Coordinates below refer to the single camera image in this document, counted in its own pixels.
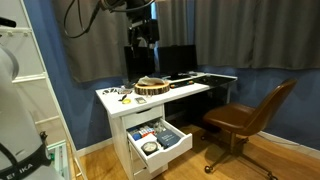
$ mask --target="baseboard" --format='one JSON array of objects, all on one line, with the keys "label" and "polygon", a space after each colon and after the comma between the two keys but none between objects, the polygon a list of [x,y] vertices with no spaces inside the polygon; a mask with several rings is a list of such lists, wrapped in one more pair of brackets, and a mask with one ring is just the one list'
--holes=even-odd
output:
[{"label": "baseboard", "polygon": [[306,154],[308,156],[320,159],[320,151],[319,150],[316,150],[316,149],[301,145],[299,143],[289,141],[289,140],[283,139],[281,137],[277,137],[277,136],[274,136],[272,134],[268,134],[268,133],[262,132],[262,131],[259,132],[258,135],[260,135],[260,136],[264,137],[265,139],[267,139],[271,142],[274,142],[282,147],[285,147],[285,148]]},{"label": "baseboard", "polygon": [[90,154],[90,153],[92,153],[92,152],[94,152],[94,151],[97,151],[97,150],[99,150],[99,149],[102,149],[102,148],[104,148],[104,147],[106,147],[106,146],[108,146],[108,145],[111,145],[111,144],[113,144],[112,138],[107,139],[107,140],[104,140],[104,141],[101,141],[101,142],[99,142],[99,143],[97,143],[97,144],[94,144],[94,145],[85,147],[85,148],[83,148],[83,149],[80,149],[80,150],[77,151],[77,155],[78,155],[79,157],[85,156],[85,155],[87,155],[87,154]]}]

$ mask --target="chair base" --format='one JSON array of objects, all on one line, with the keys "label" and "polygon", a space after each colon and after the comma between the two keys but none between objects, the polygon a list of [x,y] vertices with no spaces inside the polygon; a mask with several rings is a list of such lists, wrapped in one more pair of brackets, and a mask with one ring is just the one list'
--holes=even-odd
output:
[{"label": "chair base", "polygon": [[[226,150],[220,157],[219,159],[217,159],[213,164],[211,164],[210,166],[205,166],[204,167],[204,171],[209,174],[213,171],[213,168],[218,165],[219,163],[221,163],[222,161],[224,161],[228,156],[232,156],[234,154],[234,146],[238,146],[238,145],[242,145],[246,142],[248,142],[248,138],[245,139],[241,139],[238,143],[234,143],[235,141],[235,137],[236,134],[231,133],[230,134],[230,149]],[[265,168],[264,166],[262,166],[261,164],[259,164],[258,162],[256,162],[255,160],[251,159],[249,156],[243,154],[242,152],[237,153],[239,156],[241,156],[242,158],[246,159],[247,161],[251,162],[252,164],[258,166],[259,168],[261,168],[262,170],[267,172],[267,175],[269,177],[270,180],[278,180],[278,178],[274,175],[272,175],[272,172],[270,170],[268,170],[267,168]]]}]

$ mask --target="open drawer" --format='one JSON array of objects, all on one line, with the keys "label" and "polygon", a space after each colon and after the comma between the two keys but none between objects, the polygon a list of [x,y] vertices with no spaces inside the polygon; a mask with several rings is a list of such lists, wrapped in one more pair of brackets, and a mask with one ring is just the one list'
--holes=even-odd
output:
[{"label": "open drawer", "polygon": [[160,119],[160,122],[162,122],[166,129],[171,130],[173,133],[179,136],[180,140],[167,149],[159,149],[150,155],[146,155],[141,149],[141,142],[135,141],[132,138],[131,134],[128,133],[128,139],[130,143],[138,152],[140,158],[145,162],[150,173],[166,165],[171,160],[175,159],[179,155],[192,148],[192,134],[184,134],[163,119]]}]

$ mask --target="wooden floor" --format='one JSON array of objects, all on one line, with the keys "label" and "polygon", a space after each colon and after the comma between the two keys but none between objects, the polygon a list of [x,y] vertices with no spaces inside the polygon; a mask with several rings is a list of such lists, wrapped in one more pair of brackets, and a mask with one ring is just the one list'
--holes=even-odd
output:
[{"label": "wooden floor", "polygon": [[[193,148],[171,161],[169,169],[156,177],[156,180],[268,179],[264,171],[241,157],[230,157],[219,164],[213,173],[206,174],[204,166],[214,162],[224,152],[225,133],[208,133],[194,125],[181,127],[180,130],[193,134]],[[218,141],[217,137],[222,137],[222,141]],[[259,136],[250,137],[249,142],[243,146],[243,152],[272,169],[273,175],[279,180],[320,179],[319,159],[286,149]],[[81,157],[81,162],[89,180],[128,179],[113,145]]]}]

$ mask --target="chair backrest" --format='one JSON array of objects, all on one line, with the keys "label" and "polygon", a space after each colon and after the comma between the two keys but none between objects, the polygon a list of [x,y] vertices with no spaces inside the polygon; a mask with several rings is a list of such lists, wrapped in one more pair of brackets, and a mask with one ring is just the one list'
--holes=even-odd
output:
[{"label": "chair backrest", "polygon": [[243,135],[250,136],[262,131],[271,121],[296,83],[296,79],[287,79],[270,92],[250,116],[245,125]]}]

